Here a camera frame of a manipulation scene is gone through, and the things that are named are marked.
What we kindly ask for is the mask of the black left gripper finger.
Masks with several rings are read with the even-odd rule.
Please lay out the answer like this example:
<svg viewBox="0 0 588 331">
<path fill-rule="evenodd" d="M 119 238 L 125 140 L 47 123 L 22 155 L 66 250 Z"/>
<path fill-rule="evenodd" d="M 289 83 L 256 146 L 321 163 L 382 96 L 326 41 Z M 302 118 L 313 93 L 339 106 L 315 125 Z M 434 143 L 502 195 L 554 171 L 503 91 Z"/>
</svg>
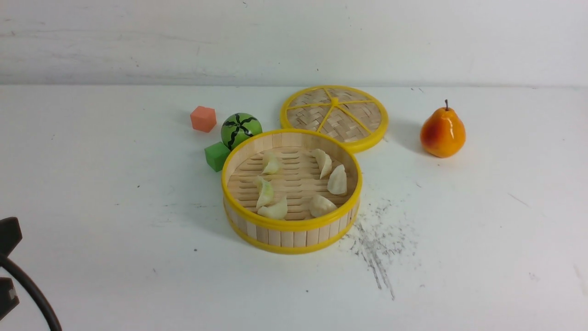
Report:
<svg viewBox="0 0 588 331">
<path fill-rule="evenodd" d="M 0 220 L 0 253 L 9 256 L 23 239 L 17 217 L 7 217 Z"/>
<path fill-rule="evenodd" d="M 17 297 L 13 280 L 10 277 L 0 278 L 0 320 L 6 317 L 17 305 Z"/>
</svg>

